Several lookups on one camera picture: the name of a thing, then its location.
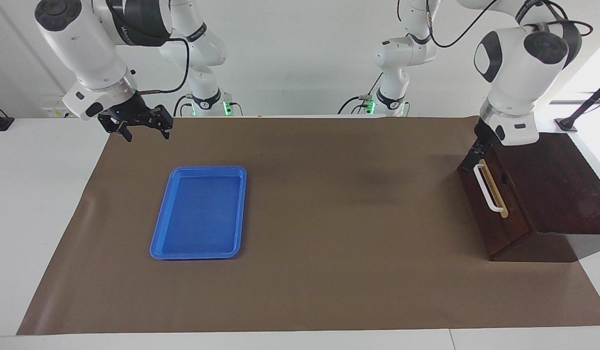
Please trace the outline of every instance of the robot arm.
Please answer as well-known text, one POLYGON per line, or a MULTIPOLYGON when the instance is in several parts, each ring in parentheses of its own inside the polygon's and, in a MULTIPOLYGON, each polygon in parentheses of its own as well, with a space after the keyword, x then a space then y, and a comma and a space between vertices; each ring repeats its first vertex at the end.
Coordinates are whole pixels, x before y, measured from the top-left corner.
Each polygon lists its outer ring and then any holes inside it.
MULTIPOLYGON (((186 38, 190 47, 190 68, 187 83, 192 91, 193 110, 200 117, 229 115, 227 94, 218 86, 210 67, 220 66, 227 59, 227 48, 220 38, 207 28, 192 0, 171 0, 173 37, 186 38)), ((162 57, 180 70, 185 69, 185 48, 177 42, 160 47, 162 57)))
POLYGON ((136 125, 169 138, 173 118, 161 105, 147 107, 116 53, 116 44, 160 46, 168 40, 167 0, 42 0, 35 18, 58 58, 75 73, 77 82, 63 99, 67 108, 85 120, 97 117, 108 133, 127 141, 127 127, 136 125))
MULTIPOLYGON (((475 53, 477 71, 492 84, 476 127, 478 140, 465 159, 471 170, 493 142, 506 146, 538 140, 533 109, 560 71, 578 54, 582 35, 574 23, 546 0, 458 0, 469 9, 498 11, 514 17, 520 27, 488 33, 475 53)), ((408 0, 402 9, 406 37, 382 43, 374 52, 384 71, 376 91, 376 113, 400 115, 409 84, 407 66, 436 57, 431 23, 440 0, 408 0)))
MULTIPOLYGON (((474 9, 491 4, 489 0, 458 2, 474 9)), ((521 26, 492 31, 477 47, 475 67, 492 87, 480 110, 477 140, 462 164, 464 171, 471 171, 493 143, 519 146, 538 141, 536 103, 582 44, 574 23, 544 1, 500 0, 489 10, 509 14, 521 26)))
MULTIPOLYGON (((431 16, 436 13, 441 0, 430 0, 431 16)), ((407 0, 402 13, 405 37, 390 38, 373 51, 373 59, 382 72, 382 84, 373 94, 375 112, 402 115, 404 97, 410 77, 404 69, 426 64, 436 58, 436 45, 430 40, 427 27, 426 0, 407 0)))

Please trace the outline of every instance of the plastic tray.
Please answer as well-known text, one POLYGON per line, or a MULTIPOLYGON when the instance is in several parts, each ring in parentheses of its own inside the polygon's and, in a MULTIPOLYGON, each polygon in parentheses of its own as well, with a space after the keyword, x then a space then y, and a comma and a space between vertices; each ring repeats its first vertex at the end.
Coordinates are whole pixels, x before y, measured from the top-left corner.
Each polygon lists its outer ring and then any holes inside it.
POLYGON ((229 259, 240 251, 246 170, 239 166, 174 169, 151 242, 160 260, 229 259))

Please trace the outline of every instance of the wooden box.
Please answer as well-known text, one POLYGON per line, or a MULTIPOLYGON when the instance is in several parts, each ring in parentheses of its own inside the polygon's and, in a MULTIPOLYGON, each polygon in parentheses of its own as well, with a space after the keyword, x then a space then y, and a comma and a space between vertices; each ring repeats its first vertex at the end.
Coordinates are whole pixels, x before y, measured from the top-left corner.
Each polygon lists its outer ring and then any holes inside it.
POLYGON ((600 179, 568 135, 495 145, 482 162, 477 175, 458 172, 491 261, 574 262, 600 251, 600 179))

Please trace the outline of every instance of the brown tabletop covering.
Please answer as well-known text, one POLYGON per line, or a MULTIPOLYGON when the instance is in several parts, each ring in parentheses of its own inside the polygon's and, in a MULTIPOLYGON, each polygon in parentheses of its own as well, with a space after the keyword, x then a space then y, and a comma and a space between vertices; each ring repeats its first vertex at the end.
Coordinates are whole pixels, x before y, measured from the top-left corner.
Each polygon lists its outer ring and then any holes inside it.
POLYGON ((600 325, 579 263, 487 260, 455 172, 475 122, 180 119, 169 141, 113 135, 18 334, 600 325), (247 170, 242 249, 156 261, 168 175, 202 165, 247 170))

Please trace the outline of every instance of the cable connector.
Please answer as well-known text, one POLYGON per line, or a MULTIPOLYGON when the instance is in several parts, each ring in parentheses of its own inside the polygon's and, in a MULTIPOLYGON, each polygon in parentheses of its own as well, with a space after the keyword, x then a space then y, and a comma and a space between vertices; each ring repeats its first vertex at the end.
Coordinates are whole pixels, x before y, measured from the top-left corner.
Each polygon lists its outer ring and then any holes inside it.
POLYGON ((238 107, 240 107, 240 113, 242 114, 242 117, 244 116, 244 109, 242 108, 241 104, 238 104, 237 102, 229 102, 229 106, 238 106, 238 107))
POLYGON ((371 95, 360 95, 359 98, 363 101, 360 108, 365 109, 365 114, 373 114, 376 108, 376 102, 373 101, 373 97, 371 95))
POLYGON ((429 28, 429 31, 432 32, 432 11, 429 9, 429 2, 426 2, 425 16, 427 20, 427 28, 429 28))

